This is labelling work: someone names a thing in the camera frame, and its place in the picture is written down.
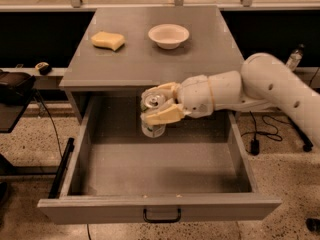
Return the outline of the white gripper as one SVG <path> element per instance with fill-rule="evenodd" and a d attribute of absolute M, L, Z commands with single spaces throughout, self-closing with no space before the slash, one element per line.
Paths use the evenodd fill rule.
<path fill-rule="evenodd" d="M 172 98 L 177 96 L 177 104 Z M 171 124 L 186 116 L 201 118 L 213 113 L 214 103 L 209 79 L 205 75 L 187 78 L 180 85 L 169 82 L 145 90 L 143 104 L 162 104 L 141 114 L 144 123 L 154 126 Z"/>

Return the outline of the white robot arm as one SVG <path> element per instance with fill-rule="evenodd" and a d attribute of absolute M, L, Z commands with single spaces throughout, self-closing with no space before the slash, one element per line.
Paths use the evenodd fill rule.
<path fill-rule="evenodd" d="M 201 118 L 218 110 L 253 111 L 277 107 L 320 145 L 320 95 L 276 57 L 257 53 L 238 71 L 198 75 L 141 95 L 141 128 L 151 138 L 184 117 Z"/>

